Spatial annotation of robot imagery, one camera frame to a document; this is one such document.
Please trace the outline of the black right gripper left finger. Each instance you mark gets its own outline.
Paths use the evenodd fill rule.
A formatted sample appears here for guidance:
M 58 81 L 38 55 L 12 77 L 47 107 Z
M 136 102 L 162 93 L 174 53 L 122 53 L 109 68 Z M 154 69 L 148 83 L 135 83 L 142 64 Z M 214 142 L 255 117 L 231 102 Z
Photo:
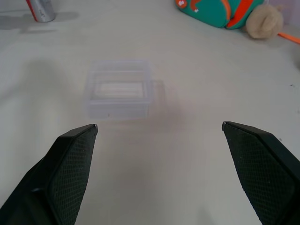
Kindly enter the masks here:
M 59 136 L 0 209 L 2 225 L 73 225 L 89 180 L 96 124 Z

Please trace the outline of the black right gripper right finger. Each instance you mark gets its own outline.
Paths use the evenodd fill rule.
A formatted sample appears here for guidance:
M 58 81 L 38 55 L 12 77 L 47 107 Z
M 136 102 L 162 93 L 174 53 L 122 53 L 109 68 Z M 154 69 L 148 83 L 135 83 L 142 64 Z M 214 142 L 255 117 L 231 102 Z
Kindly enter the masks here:
M 300 223 L 300 162 L 271 133 L 222 124 L 241 186 L 263 225 Z

